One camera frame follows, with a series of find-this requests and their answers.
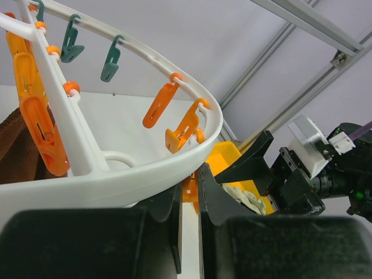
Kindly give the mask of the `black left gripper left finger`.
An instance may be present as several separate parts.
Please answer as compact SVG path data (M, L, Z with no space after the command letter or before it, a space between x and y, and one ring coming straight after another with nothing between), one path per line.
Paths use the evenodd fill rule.
M182 189L130 208L28 210L1 232L2 278L176 278Z

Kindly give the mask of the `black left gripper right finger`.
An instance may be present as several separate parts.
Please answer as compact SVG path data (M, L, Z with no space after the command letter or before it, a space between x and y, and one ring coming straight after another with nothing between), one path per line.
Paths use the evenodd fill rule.
M371 233L343 216L260 216L198 170L201 278L370 278Z

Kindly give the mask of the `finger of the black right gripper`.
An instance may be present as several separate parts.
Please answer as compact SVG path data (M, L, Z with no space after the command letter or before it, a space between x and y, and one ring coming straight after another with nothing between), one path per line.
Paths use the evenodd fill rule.
M268 188L274 181L264 155L273 142L271 132L262 131L248 150L231 166L217 174L219 184L253 180L260 196L268 195Z

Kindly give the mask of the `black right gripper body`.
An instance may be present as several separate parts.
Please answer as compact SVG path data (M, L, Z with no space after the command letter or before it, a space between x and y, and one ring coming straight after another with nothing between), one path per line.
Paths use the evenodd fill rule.
M318 216L325 210L294 151L280 148L271 171L274 182L270 187L270 197L277 207L276 214Z

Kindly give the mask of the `white round clip hanger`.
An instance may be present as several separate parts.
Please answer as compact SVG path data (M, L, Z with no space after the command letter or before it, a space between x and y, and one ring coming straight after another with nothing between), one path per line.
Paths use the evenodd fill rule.
M30 10L30 1L18 1L20 19L1 15L1 27L30 43L41 75L48 111L57 125L69 162L63 176L1 185L1 223L25 210L122 208L154 196L190 176L211 153L223 126L223 114L214 96L192 76L132 36L80 13L82 27L112 41L118 34L122 53L131 52L169 78L179 73L180 91L192 103L168 111L153 129L142 125L148 103L123 103L118 96L85 96L82 87L62 72L60 55L51 51L50 30ZM198 98L196 111L205 140L192 135L177 152L165 145L165 131L174 131Z

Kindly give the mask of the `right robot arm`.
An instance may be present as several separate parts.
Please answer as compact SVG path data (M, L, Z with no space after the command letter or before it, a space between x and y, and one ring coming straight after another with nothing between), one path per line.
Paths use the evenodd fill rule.
M327 142L313 145L326 165L315 176L293 147L280 148L272 166L264 154L274 140L270 131L259 134L251 147L231 166L215 176L219 184L252 180L261 196L270 196L278 214L319 215L325 199L346 196L347 214L371 220L371 131L341 123Z

